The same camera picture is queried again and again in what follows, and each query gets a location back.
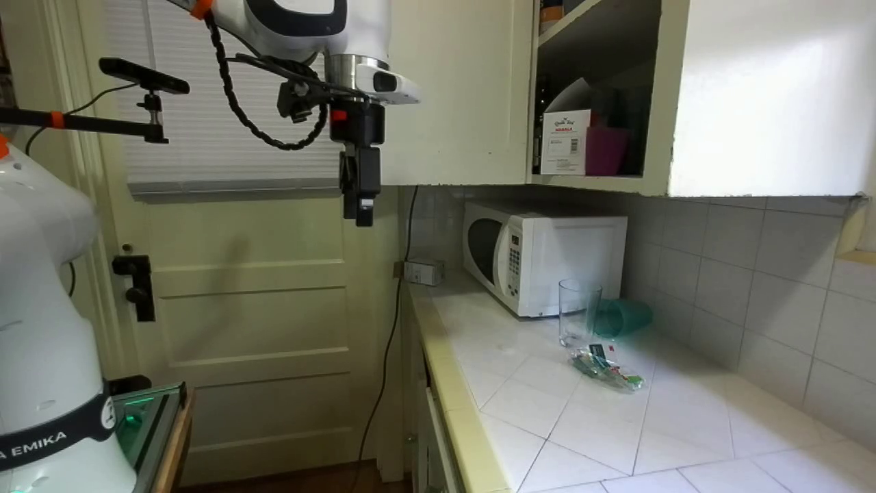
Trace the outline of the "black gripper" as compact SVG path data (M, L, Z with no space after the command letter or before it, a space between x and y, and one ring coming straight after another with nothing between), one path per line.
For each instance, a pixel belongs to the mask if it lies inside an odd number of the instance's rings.
M373 227L376 194L381 193L383 107L333 103L331 141L342 144L340 178L348 194L342 200L346 220L357 220L357 227Z

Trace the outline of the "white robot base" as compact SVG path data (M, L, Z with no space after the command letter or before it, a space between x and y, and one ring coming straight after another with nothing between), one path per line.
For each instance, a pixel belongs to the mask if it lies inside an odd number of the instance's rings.
M97 231L81 193L2 144L0 493L133 493L94 326L60 281Z

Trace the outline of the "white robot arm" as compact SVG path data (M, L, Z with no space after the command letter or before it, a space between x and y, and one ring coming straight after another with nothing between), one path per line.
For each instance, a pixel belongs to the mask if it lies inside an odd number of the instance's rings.
M373 225L381 194L385 105L418 105L414 81L388 66L388 0L170 0L209 29L222 90L233 115L266 146L302 152L329 130L340 152L346 216ZM240 107L233 63L283 78L276 112L314 130L284 144L262 133Z

